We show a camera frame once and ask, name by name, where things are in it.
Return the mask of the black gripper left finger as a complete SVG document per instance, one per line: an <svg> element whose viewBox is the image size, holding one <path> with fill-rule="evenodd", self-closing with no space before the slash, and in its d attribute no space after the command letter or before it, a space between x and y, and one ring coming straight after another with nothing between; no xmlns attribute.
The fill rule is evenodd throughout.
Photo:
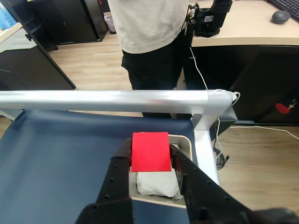
<svg viewBox="0 0 299 224"><path fill-rule="evenodd" d="M132 224L134 211L129 196L129 169L132 160L132 139L110 159L107 174L96 202L87 205L77 224Z"/></svg>

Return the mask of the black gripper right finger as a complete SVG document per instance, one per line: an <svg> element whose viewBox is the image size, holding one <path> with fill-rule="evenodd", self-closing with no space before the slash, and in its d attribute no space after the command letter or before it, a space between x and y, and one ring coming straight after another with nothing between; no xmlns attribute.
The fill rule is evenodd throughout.
<svg viewBox="0 0 299 224"><path fill-rule="evenodd" d="M250 209L224 191L181 150L170 145L170 155L191 224L250 223Z"/></svg>

